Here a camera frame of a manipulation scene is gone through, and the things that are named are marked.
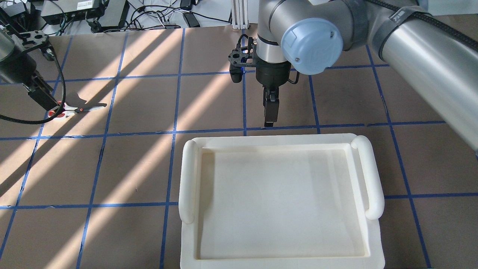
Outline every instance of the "white tray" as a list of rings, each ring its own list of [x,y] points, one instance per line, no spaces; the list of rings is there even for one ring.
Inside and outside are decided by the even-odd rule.
[[[382,269],[383,207],[364,136],[195,138],[183,153],[181,268]]]

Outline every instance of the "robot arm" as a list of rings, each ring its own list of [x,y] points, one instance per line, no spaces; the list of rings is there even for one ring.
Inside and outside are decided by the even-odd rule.
[[[53,47],[48,41],[48,35],[41,31],[32,31],[18,33],[3,9],[0,9],[0,22],[5,26],[0,30],[0,78],[8,83],[21,83],[28,92],[28,95],[47,111],[55,111],[50,118],[40,121],[26,121],[13,119],[0,115],[0,119],[25,123],[42,124],[57,117],[63,110],[62,105],[51,95],[53,89],[44,81],[40,73],[36,70],[36,62],[28,55],[28,52],[35,49],[41,49],[43,55],[50,60],[55,61],[61,74],[58,60]],[[61,74],[63,82],[63,98],[61,103],[65,103],[65,81]]]
[[[254,53],[247,51],[257,59],[254,63],[265,62],[256,66],[256,78],[264,86],[265,126],[277,120],[266,93],[277,92],[277,104],[269,107],[278,108],[278,87],[289,77],[286,62],[314,75],[332,66],[342,50],[369,44],[478,153],[478,43],[433,19],[416,3],[260,0],[257,46]],[[232,66],[244,66],[243,55],[233,55]],[[283,72],[263,72],[275,66]],[[271,113],[275,118],[268,119]]]

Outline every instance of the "tray handle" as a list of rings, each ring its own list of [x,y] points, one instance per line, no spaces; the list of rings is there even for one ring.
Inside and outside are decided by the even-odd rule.
[[[199,165],[199,147],[195,141],[186,142],[183,149],[181,183],[179,185],[179,216],[186,224],[194,221],[196,209],[196,185]]]
[[[370,140],[363,135],[359,135],[350,143],[352,148],[358,150],[360,162],[362,163],[365,186],[369,197],[369,208],[365,211],[365,216],[369,220],[378,220],[383,214],[385,207],[385,198],[383,197],[382,185],[380,183],[377,163],[373,155],[372,144]]]

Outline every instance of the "cable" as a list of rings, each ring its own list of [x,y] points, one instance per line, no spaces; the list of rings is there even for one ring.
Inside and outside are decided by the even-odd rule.
[[[47,0],[47,1],[50,1],[52,4],[54,4],[55,6],[57,6],[57,7],[60,9],[60,11],[61,11],[61,13],[62,13],[62,15],[63,15],[63,21],[60,23],[60,30],[58,30],[58,31],[56,32],[56,35],[61,35],[62,33],[65,32],[65,29],[64,29],[64,28],[65,28],[65,24],[66,24],[66,20],[67,20],[67,18],[66,18],[66,13],[65,13],[65,11],[63,11],[63,9],[62,9],[57,3],[54,2],[54,0]]]
[[[367,2],[370,2],[372,4],[375,4],[375,5],[378,5],[378,6],[381,6],[381,7],[384,7],[386,9],[389,9],[389,10],[392,10],[392,11],[395,11],[397,12],[400,7],[397,7],[397,6],[394,6],[394,5],[390,5],[388,3],[385,3],[385,2],[382,2],[380,0],[365,0]],[[475,41],[474,39],[470,38],[469,36],[463,34],[462,32],[458,31],[457,29],[433,18],[433,17],[430,17],[430,16],[427,16],[423,13],[419,13],[419,12],[415,12],[411,15],[412,17],[416,18],[416,19],[420,19],[424,22],[427,22],[443,31],[445,31],[445,33],[448,33],[450,34],[451,36],[453,36],[454,38],[456,38],[458,41],[460,41],[461,43],[463,43],[464,45],[467,45],[468,47],[478,51],[478,42]]]
[[[60,63],[58,62],[58,59],[56,58],[56,54],[55,54],[55,53],[53,53],[53,60],[55,61],[55,65],[56,65],[56,68],[58,69],[58,72],[59,72],[59,74],[60,74],[60,79],[61,79],[61,82],[62,82],[62,85],[63,85],[63,94],[62,94],[62,97],[61,97],[61,103],[64,104],[64,103],[65,103],[65,100],[66,100],[65,77],[63,77],[63,71],[61,70]],[[4,116],[4,115],[0,115],[0,119],[6,120],[6,121],[9,121],[9,122],[13,122],[13,123],[22,123],[22,124],[44,124],[44,123],[47,123],[47,122],[52,121],[54,118],[56,118],[58,115],[60,115],[63,111],[64,111],[64,110],[63,110],[63,107],[60,107],[60,108],[58,108],[58,109],[56,110],[55,114],[53,114],[51,117],[46,118],[46,119],[41,120],[41,121],[19,120],[19,119],[10,118],[10,117]]]
[[[299,83],[299,77],[300,77],[300,73],[299,73],[299,71],[297,71],[297,74],[295,75],[295,81],[292,81],[290,78],[287,81],[289,83],[295,85],[295,84]]]
[[[202,14],[196,13],[196,12],[194,12],[194,11],[191,11],[191,13],[192,13],[192,14],[194,14],[194,15],[201,16],[201,17],[203,17],[203,18],[206,18],[206,19],[215,20],[215,21],[219,21],[219,22],[225,22],[225,23],[229,23],[228,21],[221,20],[221,19],[218,19],[218,18],[208,17],[208,16],[205,16],[205,15],[202,15]]]
[[[40,28],[40,31],[43,30],[47,24],[48,24],[48,23],[45,22],[45,24],[43,24],[43,26]]]
[[[60,34],[59,34],[58,36],[62,35],[62,34],[66,31],[66,29],[68,28],[68,26],[69,26],[72,22],[73,22],[73,18],[72,18],[71,20],[69,20],[69,21],[63,26],[62,29],[60,29]]]

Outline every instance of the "blue grid line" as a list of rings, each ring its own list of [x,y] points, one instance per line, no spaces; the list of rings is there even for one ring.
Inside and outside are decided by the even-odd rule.
[[[326,69],[351,69],[351,68],[371,68],[371,65],[359,65],[359,66],[337,66],[337,67],[327,67]],[[389,67],[389,65],[375,65],[375,67]],[[245,70],[244,73],[255,73],[255,70]],[[181,76],[207,76],[207,75],[218,75],[218,74],[229,74],[229,71],[222,72],[204,72],[204,73],[184,73]],[[130,78],[161,78],[161,77],[177,77],[179,74],[161,74],[161,75],[144,75],[144,76],[120,76],[120,79],[130,79]],[[116,77],[102,77],[102,78],[72,78],[65,79],[65,82],[75,82],[75,81],[92,81],[92,80],[108,80],[115,79]],[[47,80],[47,83],[55,83],[57,80]],[[0,85],[16,85],[21,83],[8,83],[2,82]]]
[[[115,77],[105,77],[105,78],[72,78],[65,79],[65,82],[82,82],[82,81],[95,81],[95,80],[113,80]]]
[[[242,46],[246,45],[244,38],[241,38]],[[245,68],[241,67],[241,71],[243,73],[242,78],[242,126],[244,127],[244,136],[247,136],[247,110],[246,110],[246,72]]]
[[[167,77],[177,77],[178,74],[163,74],[163,75],[142,75],[142,76],[123,76],[120,79],[130,79],[130,78],[167,78]]]
[[[315,102],[314,84],[312,83],[312,76],[310,75],[309,75],[309,87],[310,87],[310,95],[312,97],[312,108],[314,109],[315,126],[317,128],[317,133],[320,134],[320,123],[319,123],[319,115],[317,113],[317,104]]]
[[[424,258],[425,258],[425,262],[426,262],[427,267],[431,268],[432,265],[431,265],[431,262],[430,262],[430,258],[428,256],[428,252],[426,250],[425,240],[423,238],[422,230],[420,228],[420,222],[418,220],[418,214],[417,214],[416,209],[415,209],[415,204],[413,202],[413,197],[411,197],[412,192],[411,192],[410,186],[408,184],[408,179],[407,179],[407,175],[406,175],[406,172],[405,172],[405,167],[403,165],[402,155],[400,154],[400,149],[399,149],[399,146],[398,146],[397,137],[395,136],[395,131],[394,131],[393,126],[391,124],[391,118],[390,118],[390,114],[389,114],[388,109],[387,109],[387,103],[385,101],[385,97],[384,97],[383,92],[382,92],[382,88],[381,88],[380,81],[379,81],[379,76],[377,75],[377,70],[375,69],[372,54],[370,53],[370,48],[369,48],[368,45],[366,45],[366,49],[367,49],[367,54],[369,55],[370,63],[372,64],[373,75],[374,75],[375,81],[377,83],[377,88],[379,90],[380,96],[381,96],[382,101],[383,101],[383,105],[385,107],[385,112],[387,114],[387,121],[389,123],[390,133],[392,135],[393,144],[395,146],[395,151],[397,152],[398,161],[400,163],[400,169],[402,170],[403,182],[405,183],[405,188],[407,189],[407,194],[409,196],[410,207],[412,209],[413,218],[415,220],[415,227],[416,227],[417,232],[418,232],[418,237],[420,239],[420,244],[422,245],[422,251],[423,251]]]
[[[313,129],[317,128],[316,125],[307,126],[274,126],[274,127],[251,127],[247,128],[248,131],[261,131],[261,130],[293,130],[293,129]]]
[[[162,132],[138,132],[138,133],[113,133],[107,134],[108,137],[111,136],[135,136],[135,135],[172,135],[174,131],[162,131]]]
[[[2,137],[0,141],[8,141],[8,140],[36,140],[38,139],[37,136],[29,136],[29,137]]]
[[[178,85],[176,89],[176,108],[174,110],[174,132],[176,132],[177,123],[178,123],[178,114],[179,114],[179,97],[181,91],[181,75],[183,70],[183,55],[184,55],[184,42],[186,36],[186,29],[183,28],[183,36],[181,38],[181,53],[179,55],[179,70],[178,70]],[[168,174],[168,189],[166,192],[166,207],[164,209],[164,220],[163,220],[163,237],[161,239],[161,253],[159,257],[159,268],[164,268],[164,254],[166,251],[166,232],[168,229],[168,216],[169,216],[169,199],[171,197],[171,183],[173,181],[173,163],[174,163],[174,149],[176,146],[176,133],[173,134],[173,139],[171,141],[171,153],[169,158],[169,174]]]
[[[102,207],[149,207],[178,205],[178,202],[137,202],[137,203],[94,203],[90,204],[46,204],[46,205],[19,205],[16,209],[64,209],[64,208],[102,208]],[[0,206],[0,210],[11,210],[15,206]]]
[[[456,197],[477,197],[478,192],[460,192],[460,193],[426,193],[426,194],[402,194],[385,195],[386,200],[396,199],[431,199],[431,198],[456,198]],[[154,207],[154,206],[177,206],[178,202],[140,202],[140,203],[98,203],[98,204],[53,204],[53,205],[19,205],[16,209],[65,209],[65,208],[103,208],[103,207]],[[0,210],[15,209],[14,205],[0,206]]]
[[[343,127],[365,127],[363,123],[352,123],[352,124],[325,124],[320,125],[320,128],[343,128]]]
[[[326,69],[349,69],[349,68],[370,68],[372,65],[362,65],[362,66],[338,66],[338,67],[327,67]]]
[[[387,125],[421,125],[421,124],[444,124],[446,123],[445,121],[428,121],[428,122],[397,122],[397,123],[371,123],[368,124],[367,127],[369,126],[387,126]]]
[[[91,190],[91,196],[90,196],[90,201],[89,201],[90,206],[88,207],[87,217],[86,217],[86,221],[85,221],[85,228],[83,229],[83,236],[81,237],[81,245],[80,245],[80,251],[78,253],[78,259],[76,260],[76,268],[77,269],[80,268],[81,258],[82,258],[82,255],[83,255],[83,249],[84,249],[84,246],[85,246],[85,240],[86,240],[86,236],[87,236],[87,232],[88,232],[88,224],[89,224],[89,220],[90,220],[90,217],[91,217],[91,210],[93,208],[93,200],[95,198],[96,185],[98,183],[99,170],[100,170],[100,167],[101,167],[101,161],[103,159],[103,154],[105,152],[106,139],[108,137],[107,134],[108,134],[108,129],[109,129],[109,122],[111,120],[111,114],[113,112],[113,105],[114,105],[114,102],[115,102],[116,90],[118,88],[118,83],[119,83],[119,80],[120,80],[119,78],[120,78],[121,66],[123,64],[123,59],[124,59],[124,54],[125,54],[125,51],[126,51],[127,41],[128,41],[128,33],[125,34],[123,49],[122,49],[122,52],[121,52],[121,58],[119,59],[118,71],[116,73],[115,87],[113,88],[113,94],[111,96],[111,105],[109,106],[108,117],[107,117],[106,126],[105,126],[105,132],[103,134],[103,143],[101,145],[101,150],[99,152],[98,164],[97,164],[97,168],[96,168],[96,172],[95,172],[95,179],[93,181],[93,187],[92,187],[92,190]]]
[[[28,175],[30,174],[30,169],[32,168],[33,158],[35,158],[35,153],[36,153],[36,149],[38,147],[39,141],[40,140],[37,139],[35,142],[35,147],[33,148],[32,156],[30,157],[30,161],[28,162],[27,170],[25,172],[25,176],[23,177],[22,186],[20,187],[20,192],[18,194],[17,201],[15,203],[15,206],[13,207],[13,212],[11,213],[10,222],[8,223],[8,228],[7,228],[7,231],[5,232],[5,237],[3,239],[3,243],[0,248],[0,259],[3,255],[3,251],[5,250],[5,245],[7,244],[8,235],[10,234],[10,230],[13,225],[13,219],[15,219],[15,215],[17,213],[17,207],[18,207],[18,204],[20,203],[20,199],[22,198],[23,189],[25,189],[25,184],[27,182]]]
[[[385,199],[448,198],[448,197],[473,197],[473,196],[478,196],[478,192],[385,195]]]
[[[68,53],[70,51],[70,47],[71,47],[72,42],[73,42],[73,36],[70,37],[68,47],[66,48],[66,51],[65,51],[65,57],[63,58],[62,64],[60,66],[60,68],[62,70],[63,70],[63,67],[65,67],[66,57],[68,56]],[[56,77],[56,83],[55,83],[52,95],[54,94],[54,91],[56,90],[59,79],[60,79],[60,74],[58,74],[58,76]],[[44,119],[46,119],[46,117],[48,115],[47,113],[48,112],[45,112],[45,115],[43,116]],[[43,127],[44,127],[44,124],[41,125],[40,130],[38,131],[38,136],[42,135]],[[36,142],[35,142],[35,146],[33,147],[32,156],[30,157],[30,161],[28,162],[28,165],[27,165],[27,170],[25,172],[25,176],[23,177],[22,186],[20,187],[20,191],[19,191],[18,196],[17,196],[17,201],[16,201],[15,206],[13,208],[13,212],[11,214],[10,221],[8,223],[7,231],[5,232],[5,237],[4,237],[2,245],[0,247],[0,259],[3,255],[3,251],[5,250],[5,246],[7,244],[8,236],[10,234],[10,230],[11,230],[11,227],[13,225],[13,220],[15,219],[15,215],[17,213],[17,208],[20,204],[20,200],[22,199],[23,190],[25,189],[25,185],[26,185],[26,182],[27,182],[27,179],[28,179],[28,175],[30,174],[30,169],[32,168],[32,165],[33,165],[33,160],[35,158],[35,153],[36,153],[36,150],[38,149],[39,142],[40,142],[40,139],[37,138]]]
[[[186,74],[180,74],[180,75],[183,76],[183,77],[188,77],[188,76],[224,75],[224,74],[229,74],[229,71],[205,72],[205,73],[186,73]]]
[[[365,125],[364,123],[346,123],[346,124],[320,124],[319,128],[342,128],[342,127],[375,127],[375,126],[390,126],[390,125],[423,125],[423,124],[445,124],[443,121],[430,121],[430,122],[400,122],[400,123],[372,123]],[[246,131],[257,130],[284,130],[284,129],[309,129],[316,128],[315,125],[303,125],[303,126],[275,126],[275,127],[248,127]],[[230,129],[207,129],[207,130],[181,130],[181,131],[158,131],[158,132],[137,132],[137,133],[111,133],[110,136],[134,136],[134,135],[172,135],[172,134],[202,134],[202,133],[221,133],[221,132],[237,132],[244,131],[244,128],[230,128]],[[36,140],[36,139],[82,139],[82,138],[99,138],[103,137],[103,134],[89,134],[89,135],[41,135],[41,136],[29,136],[29,137],[0,137],[0,141],[10,140]]]
[[[38,139],[79,139],[79,138],[98,138],[103,137],[102,134],[90,134],[90,135],[41,135]]]

